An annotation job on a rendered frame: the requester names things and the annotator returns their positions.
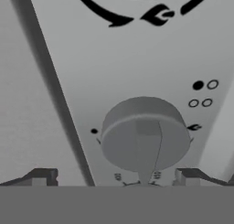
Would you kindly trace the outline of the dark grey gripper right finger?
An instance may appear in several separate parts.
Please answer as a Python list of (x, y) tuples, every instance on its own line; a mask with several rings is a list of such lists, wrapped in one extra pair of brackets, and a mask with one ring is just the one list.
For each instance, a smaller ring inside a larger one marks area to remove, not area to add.
[(184, 187), (234, 187), (234, 176), (228, 181), (208, 176), (198, 168), (177, 168), (175, 171), (174, 186)]

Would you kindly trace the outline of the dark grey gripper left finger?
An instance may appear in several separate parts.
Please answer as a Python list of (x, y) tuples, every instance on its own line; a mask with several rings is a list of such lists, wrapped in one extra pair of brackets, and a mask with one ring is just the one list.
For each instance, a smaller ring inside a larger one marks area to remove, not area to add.
[(22, 177), (0, 183), (0, 187), (57, 187), (58, 175), (57, 168), (35, 168)]

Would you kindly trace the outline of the grey round hob knob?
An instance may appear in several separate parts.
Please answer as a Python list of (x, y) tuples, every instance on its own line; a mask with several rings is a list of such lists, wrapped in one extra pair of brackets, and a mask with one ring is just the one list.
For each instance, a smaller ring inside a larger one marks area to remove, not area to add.
[(137, 97), (122, 101), (106, 115), (101, 129), (105, 158), (136, 172), (142, 184), (153, 172), (179, 162), (190, 147), (190, 135), (179, 110), (168, 101)]

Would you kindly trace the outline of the pale grey hob control panel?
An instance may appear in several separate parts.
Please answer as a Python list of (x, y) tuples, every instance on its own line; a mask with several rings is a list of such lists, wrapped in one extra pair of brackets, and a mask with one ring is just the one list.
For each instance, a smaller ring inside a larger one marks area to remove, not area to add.
[[(31, 0), (80, 145), (98, 186), (169, 187), (198, 167), (234, 79), (234, 0)], [(190, 135), (148, 184), (110, 163), (101, 129), (118, 103), (173, 104)]]

